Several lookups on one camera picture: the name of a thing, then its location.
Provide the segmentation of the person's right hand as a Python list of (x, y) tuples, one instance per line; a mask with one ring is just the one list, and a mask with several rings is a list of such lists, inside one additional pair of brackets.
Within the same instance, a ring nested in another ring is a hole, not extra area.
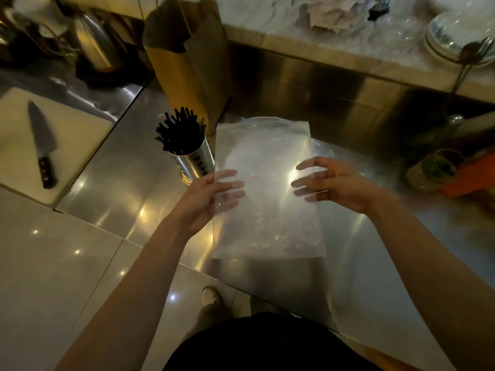
[(307, 202), (332, 201), (366, 215), (390, 197), (386, 188), (356, 173), (346, 162), (333, 158), (327, 169), (296, 179), (291, 187), (296, 196), (304, 196)]

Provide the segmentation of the person's left hand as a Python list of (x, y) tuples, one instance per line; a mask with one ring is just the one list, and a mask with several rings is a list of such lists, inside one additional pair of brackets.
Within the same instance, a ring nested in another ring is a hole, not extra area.
[(214, 215), (239, 204), (245, 196), (244, 182), (233, 177), (211, 181), (208, 174), (192, 182), (168, 216), (186, 239), (203, 229)]

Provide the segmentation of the clear plastic bag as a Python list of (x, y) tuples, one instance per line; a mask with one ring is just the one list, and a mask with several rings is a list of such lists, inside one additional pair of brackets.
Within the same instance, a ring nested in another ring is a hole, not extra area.
[(213, 259), (300, 259), (326, 255), (316, 203), (296, 196), (291, 182), (313, 174), (308, 122), (254, 117), (217, 127), (215, 171), (235, 169), (244, 182), (239, 204), (212, 220)]

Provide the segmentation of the person's shoe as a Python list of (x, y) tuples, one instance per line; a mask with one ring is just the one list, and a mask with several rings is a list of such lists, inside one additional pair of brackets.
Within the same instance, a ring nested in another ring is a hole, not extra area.
[(221, 293), (214, 286), (206, 286), (201, 292), (201, 302), (203, 307), (211, 305), (223, 305)]

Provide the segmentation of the person's leg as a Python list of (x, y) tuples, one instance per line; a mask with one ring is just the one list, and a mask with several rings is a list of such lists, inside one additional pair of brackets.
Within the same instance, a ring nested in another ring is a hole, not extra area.
[(208, 328), (229, 321), (234, 318), (230, 307), (219, 301), (205, 305), (199, 312), (195, 324), (182, 338), (181, 343), (187, 341), (197, 333)]

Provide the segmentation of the person's black shirt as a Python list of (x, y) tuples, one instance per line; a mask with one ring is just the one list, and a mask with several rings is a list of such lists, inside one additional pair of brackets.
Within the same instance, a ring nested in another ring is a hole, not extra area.
[(326, 327), (258, 313), (215, 324), (185, 340), (163, 371), (382, 371)]

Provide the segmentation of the person's right forearm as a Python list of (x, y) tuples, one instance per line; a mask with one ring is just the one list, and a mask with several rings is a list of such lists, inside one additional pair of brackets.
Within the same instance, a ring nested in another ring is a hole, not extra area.
[(495, 371), (495, 291), (387, 189), (365, 190), (374, 224), (429, 331), (457, 371)]

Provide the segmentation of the brown paper bag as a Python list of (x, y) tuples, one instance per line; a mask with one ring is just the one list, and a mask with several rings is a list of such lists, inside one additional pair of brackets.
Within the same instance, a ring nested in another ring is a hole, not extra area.
[(145, 18), (143, 45), (172, 109), (216, 131), (231, 95), (227, 34), (215, 0), (164, 0)]

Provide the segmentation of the orange container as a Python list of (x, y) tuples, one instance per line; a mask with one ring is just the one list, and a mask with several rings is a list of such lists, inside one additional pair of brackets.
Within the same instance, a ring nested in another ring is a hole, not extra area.
[(453, 182), (438, 189), (447, 197), (460, 197), (495, 187), (495, 151), (460, 168)]

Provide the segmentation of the white container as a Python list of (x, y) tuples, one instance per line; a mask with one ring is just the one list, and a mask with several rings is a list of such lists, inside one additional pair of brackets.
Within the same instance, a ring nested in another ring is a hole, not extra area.
[(13, 0), (12, 7), (17, 13), (37, 24), (42, 37), (61, 37), (69, 30), (69, 19), (62, 13), (55, 0)]

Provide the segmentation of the metal spoon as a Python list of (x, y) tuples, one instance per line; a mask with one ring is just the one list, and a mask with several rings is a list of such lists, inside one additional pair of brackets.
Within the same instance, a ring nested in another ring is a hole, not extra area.
[(471, 69), (482, 60), (483, 47), (484, 43), (482, 42), (472, 42), (462, 48), (458, 61), (461, 65), (461, 70), (450, 91), (450, 95), (455, 95)]

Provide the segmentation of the person's left forearm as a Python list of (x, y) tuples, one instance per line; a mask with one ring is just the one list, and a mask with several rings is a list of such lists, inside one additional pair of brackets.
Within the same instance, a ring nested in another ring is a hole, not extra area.
[(140, 371), (190, 238), (186, 220), (164, 218), (53, 371)]

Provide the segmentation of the crumpled paper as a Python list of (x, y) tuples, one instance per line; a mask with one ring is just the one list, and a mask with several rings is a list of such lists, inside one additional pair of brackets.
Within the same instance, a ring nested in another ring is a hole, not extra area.
[(334, 33), (354, 32), (364, 26), (377, 0), (304, 0), (312, 28)]

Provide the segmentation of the black-handled kitchen knife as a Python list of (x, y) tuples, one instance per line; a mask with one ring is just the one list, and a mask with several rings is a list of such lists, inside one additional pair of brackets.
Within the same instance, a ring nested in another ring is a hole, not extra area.
[(27, 110), (38, 157), (42, 186), (43, 189), (53, 189), (57, 184), (57, 180), (53, 173), (50, 153), (57, 148), (56, 140), (48, 125), (46, 116), (34, 101), (28, 101)]

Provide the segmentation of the woven basket with greens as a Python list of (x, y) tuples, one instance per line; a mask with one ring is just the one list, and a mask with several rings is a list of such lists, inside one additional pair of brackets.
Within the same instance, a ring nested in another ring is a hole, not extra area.
[(466, 163), (467, 158), (460, 152), (450, 148), (438, 149), (409, 168), (405, 179), (418, 191), (433, 192), (455, 181), (457, 171)]

